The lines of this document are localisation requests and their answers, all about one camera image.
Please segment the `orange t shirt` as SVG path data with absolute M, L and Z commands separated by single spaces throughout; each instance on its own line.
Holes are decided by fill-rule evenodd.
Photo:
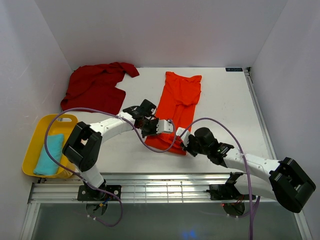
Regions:
M 174 72 L 165 73 L 165 85 L 155 113 L 161 120 L 173 120 L 178 129 L 189 126 L 195 115 L 196 105 L 201 97 L 201 75 L 185 77 Z M 148 136 L 145 143 L 158 150 L 167 149 L 174 139 L 174 133 Z M 169 150 L 170 153 L 185 156 L 179 140 Z

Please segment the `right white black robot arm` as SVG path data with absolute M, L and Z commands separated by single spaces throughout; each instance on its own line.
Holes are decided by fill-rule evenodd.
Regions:
M 235 170 L 225 183 L 209 186 L 212 200 L 263 197 L 299 213 L 316 190 L 315 183 L 293 158 L 277 160 L 243 154 L 231 144 L 218 142 L 207 127 L 193 134 L 180 127 L 176 134 L 182 149 L 193 157 L 204 155 L 215 165 Z

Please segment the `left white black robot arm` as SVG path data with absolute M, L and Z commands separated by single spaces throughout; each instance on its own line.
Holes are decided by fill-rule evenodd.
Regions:
M 105 180 L 96 165 L 101 145 L 134 128 L 140 129 L 143 136 L 155 134 L 159 121 L 153 114 L 155 109 L 156 105 L 144 99 L 139 106 L 127 107 L 115 117 L 91 124 L 81 121 L 73 128 L 62 153 L 90 185 L 88 193 L 95 200 L 106 195 L 106 187 L 103 185 Z

